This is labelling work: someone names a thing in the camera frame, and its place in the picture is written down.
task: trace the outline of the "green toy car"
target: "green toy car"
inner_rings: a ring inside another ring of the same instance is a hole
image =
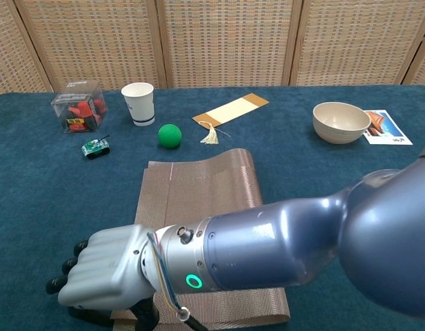
[[[108,145],[106,140],[107,137],[109,136],[87,141],[86,144],[82,146],[83,155],[90,160],[101,157],[102,155],[107,155],[110,152],[110,145]]]

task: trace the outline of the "brown mat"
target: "brown mat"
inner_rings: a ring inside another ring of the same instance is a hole
[[[247,150],[229,150],[194,162],[150,162],[144,172],[135,223],[154,229],[261,205],[253,159]],[[182,306],[208,329],[242,328],[288,321],[283,288],[178,296]],[[160,311],[156,331],[190,330],[155,295]],[[113,312],[115,331],[133,331],[134,315]]]

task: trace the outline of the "white cup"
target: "white cup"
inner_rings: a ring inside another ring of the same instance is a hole
[[[136,126],[149,126],[155,121],[155,105],[152,102],[154,89],[149,83],[131,83],[121,90]]]

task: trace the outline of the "blue carpet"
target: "blue carpet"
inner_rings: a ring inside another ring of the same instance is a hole
[[[249,92],[270,103],[220,127],[220,144],[192,116]],[[266,203],[330,194],[362,175],[403,168],[425,146],[425,86],[215,88],[155,91],[156,123],[138,128],[117,91],[105,94],[108,114],[98,133],[63,134],[50,107],[54,94],[0,96],[0,330],[103,330],[71,319],[46,281],[60,273],[72,247],[92,233],[135,218],[142,172],[149,160],[193,161],[231,148],[255,160]],[[413,146],[372,146],[364,138],[332,146],[312,128],[324,101],[386,109]],[[175,150],[157,144],[165,123],[178,125]],[[108,156],[88,161],[80,147],[110,134]],[[367,301],[332,262],[312,283],[287,289],[286,325],[247,330],[423,330],[425,323]]]

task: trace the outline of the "robotic arm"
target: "robotic arm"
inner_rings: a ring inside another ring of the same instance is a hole
[[[401,171],[370,173],[328,197],[158,231],[99,231],[63,281],[48,285],[60,304],[91,310],[129,309],[163,292],[186,321],[174,293],[304,285],[335,257],[370,300],[425,319],[425,151]]]

